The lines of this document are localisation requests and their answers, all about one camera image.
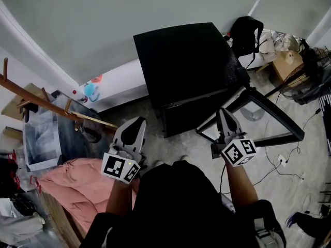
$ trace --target wooden stick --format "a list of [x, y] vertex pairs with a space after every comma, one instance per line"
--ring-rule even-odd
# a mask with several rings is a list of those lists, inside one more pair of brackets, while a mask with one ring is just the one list
[[91, 118], [89, 116], [86, 116], [86, 115], [83, 115], [83, 114], [80, 114], [80, 113], [77, 113], [75, 111], [70, 111], [71, 113], [77, 115], [79, 118], [83, 118], [83, 119], [89, 119], [89, 120], [92, 120], [94, 122], [97, 122], [97, 123], [100, 123], [100, 124], [104, 124], [104, 125], [107, 125], [107, 126], [110, 126], [110, 127], [113, 127], [113, 128], [118, 128], [118, 126], [114, 125], [114, 124], [110, 124], [108, 122], [105, 122], [105, 121], [102, 121], [102, 120], [99, 120], [99, 119], [96, 119], [96, 118]]
[[79, 118], [76, 115], [66, 113], [62, 108], [60, 108], [56, 105], [53, 105], [52, 103], [47, 102], [46, 100], [41, 99], [40, 97], [38, 97], [34, 94], [31, 94], [30, 92], [26, 91], [22, 87], [13, 83], [11, 80], [4, 80], [4, 77], [1, 74], [0, 74], [0, 85], [7, 88], [9, 91], [12, 91], [16, 95], [24, 98], [25, 100], [31, 101], [31, 103], [40, 105], [40, 106], [44, 107], [45, 109], [58, 113], [59, 115], [64, 116], [66, 118], [69, 118], [72, 120], [79, 120]]
[[65, 112], [68, 112], [70, 104], [71, 104], [71, 99], [69, 98], [66, 104], [66, 108], [64, 109]]
[[19, 108], [21, 108], [21, 107], [23, 107], [23, 106], [25, 106], [25, 105], [30, 104], [30, 103], [31, 103], [31, 101], [29, 101], [29, 100], [24, 100], [24, 101], [22, 101], [21, 103], [19, 103], [16, 107], [19, 109]]
[[8, 67], [8, 58], [4, 59], [4, 81], [7, 80], [7, 67]]
[[44, 95], [46, 101], [47, 101], [47, 102], [51, 102], [51, 100], [50, 100], [50, 98], [48, 97], [48, 94], [47, 94], [47, 92], [46, 92], [46, 90], [45, 90], [44, 87], [41, 89], [41, 91], [42, 91], [42, 93], [43, 93], [43, 95]]

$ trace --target black bag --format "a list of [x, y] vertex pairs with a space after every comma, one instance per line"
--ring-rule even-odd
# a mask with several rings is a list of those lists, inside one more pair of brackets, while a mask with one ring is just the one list
[[[255, 30], [258, 29], [258, 43], [255, 46]], [[248, 55], [251, 53], [258, 53], [260, 51], [260, 36], [263, 30], [263, 23], [252, 17], [238, 18], [231, 30], [230, 38], [233, 39], [232, 50], [239, 58], [240, 56]]]
[[11, 197], [10, 201], [23, 216], [32, 216], [36, 212], [35, 205], [23, 195]]
[[13, 197], [23, 192], [14, 181], [17, 169], [15, 161], [0, 159], [0, 198]]

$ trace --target black backpack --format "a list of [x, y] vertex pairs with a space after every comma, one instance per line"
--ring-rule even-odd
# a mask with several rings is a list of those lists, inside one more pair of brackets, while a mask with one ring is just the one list
[[[255, 30], [258, 29], [258, 43], [255, 46]], [[260, 51], [259, 41], [263, 30], [263, 23], [252, 17], [238, 18], [231, 30], [230, 38], [233, 39], [232, 50], [234, 54], [239, 58], [240, 56], [248, 55]]]

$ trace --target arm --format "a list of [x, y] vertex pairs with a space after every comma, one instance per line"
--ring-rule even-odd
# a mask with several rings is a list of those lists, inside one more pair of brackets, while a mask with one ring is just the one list
[[330, 240], [331, 240], [331, 230], [329, 230], [328, 234], [325, 236], [325, 238], [323, 240], [323, 244], [328, 245]]
[[229, 186], [235, 209], [251, 205], [259, 200], [254, 186], [243, 166], [233, 167], [225, 161], [228, 171]]
[[125, 218], [132, 211], [132, 188], [130, 184], [115, 180], [107, 203], [106, 212]]

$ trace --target white cloth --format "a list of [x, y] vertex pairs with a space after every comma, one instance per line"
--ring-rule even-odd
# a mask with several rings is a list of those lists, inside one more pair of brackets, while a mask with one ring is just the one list
[[42, 223], [36, 216], [0, 216], [0, 241], [13, 245], [42, 232]]

